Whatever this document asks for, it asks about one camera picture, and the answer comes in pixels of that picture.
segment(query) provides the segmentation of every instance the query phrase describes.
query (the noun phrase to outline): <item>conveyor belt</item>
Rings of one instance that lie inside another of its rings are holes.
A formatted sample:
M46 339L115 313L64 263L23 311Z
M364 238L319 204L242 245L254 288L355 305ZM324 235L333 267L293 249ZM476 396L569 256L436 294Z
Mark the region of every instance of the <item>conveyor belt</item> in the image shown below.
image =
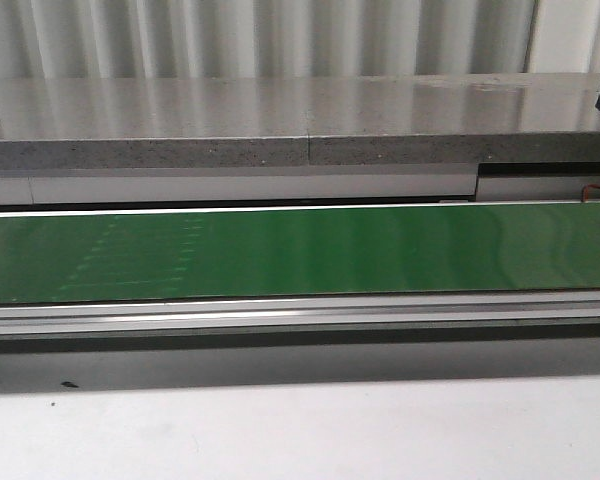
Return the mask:
M600 203L0 213L0 304L600 288Z

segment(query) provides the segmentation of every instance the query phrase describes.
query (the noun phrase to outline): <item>white corrugated wall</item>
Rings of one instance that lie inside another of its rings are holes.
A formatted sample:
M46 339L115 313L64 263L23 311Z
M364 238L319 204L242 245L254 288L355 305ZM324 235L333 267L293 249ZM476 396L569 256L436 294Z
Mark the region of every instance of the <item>white corrugated wall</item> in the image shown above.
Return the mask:
M600 0L0 0L0 78L600 72Z

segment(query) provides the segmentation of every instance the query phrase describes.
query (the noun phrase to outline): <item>corrugated panel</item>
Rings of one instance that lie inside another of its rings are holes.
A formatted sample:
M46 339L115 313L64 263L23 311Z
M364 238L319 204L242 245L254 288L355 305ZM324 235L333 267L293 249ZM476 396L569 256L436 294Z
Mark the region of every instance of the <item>corrugated panel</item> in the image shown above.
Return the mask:
M0 0L0 78L600 72L600 0Z

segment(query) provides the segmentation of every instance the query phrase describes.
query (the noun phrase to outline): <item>green conveyor belt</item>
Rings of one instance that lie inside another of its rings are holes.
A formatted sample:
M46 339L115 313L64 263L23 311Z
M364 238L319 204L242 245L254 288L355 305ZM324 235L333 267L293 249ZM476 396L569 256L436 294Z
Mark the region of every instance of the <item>green conveyor belt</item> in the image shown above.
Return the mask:
M0 304L600 288L600 203L0 218Z

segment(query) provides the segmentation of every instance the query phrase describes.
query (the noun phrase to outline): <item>white floor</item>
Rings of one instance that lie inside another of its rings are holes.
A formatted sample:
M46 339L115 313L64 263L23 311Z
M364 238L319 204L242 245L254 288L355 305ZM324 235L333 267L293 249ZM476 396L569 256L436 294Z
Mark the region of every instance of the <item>white floor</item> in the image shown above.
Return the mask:
M0 479L600 479L600 377L0 395Z

